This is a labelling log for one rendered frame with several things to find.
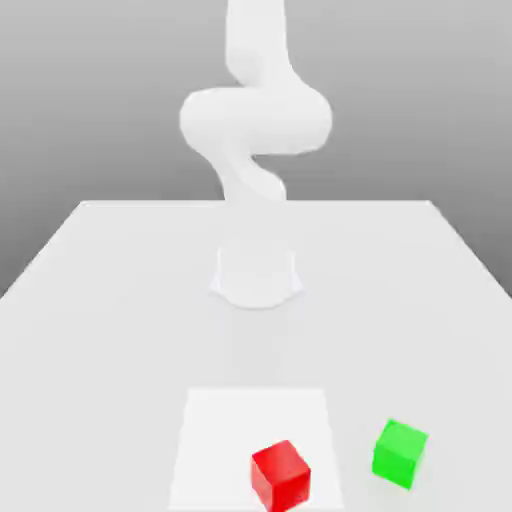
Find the small red cube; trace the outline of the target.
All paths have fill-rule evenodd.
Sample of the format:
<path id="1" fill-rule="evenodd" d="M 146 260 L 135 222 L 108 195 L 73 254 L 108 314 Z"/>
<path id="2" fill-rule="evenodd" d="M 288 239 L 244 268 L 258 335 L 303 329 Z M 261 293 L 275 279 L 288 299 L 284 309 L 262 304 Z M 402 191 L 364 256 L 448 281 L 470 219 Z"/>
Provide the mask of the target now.
<path id="1" fill-rule="evenodd" d="M 250 479 L 266 512 L 286 512 L 310 497 L 311 468 L 289 440 L 254 453 Z"/>

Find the small green cube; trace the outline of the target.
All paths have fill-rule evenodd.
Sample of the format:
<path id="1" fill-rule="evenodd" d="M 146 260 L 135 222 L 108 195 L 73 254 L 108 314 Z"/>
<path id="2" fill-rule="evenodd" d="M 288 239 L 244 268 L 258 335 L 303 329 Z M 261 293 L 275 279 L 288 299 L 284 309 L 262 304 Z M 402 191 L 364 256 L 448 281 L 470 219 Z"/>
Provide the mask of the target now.
<path id="1" fill-rule="evenodd" d="M 372 472 L 410 490 L 428 438 L 421 430 L 389 419 L 374 447 Z"/>

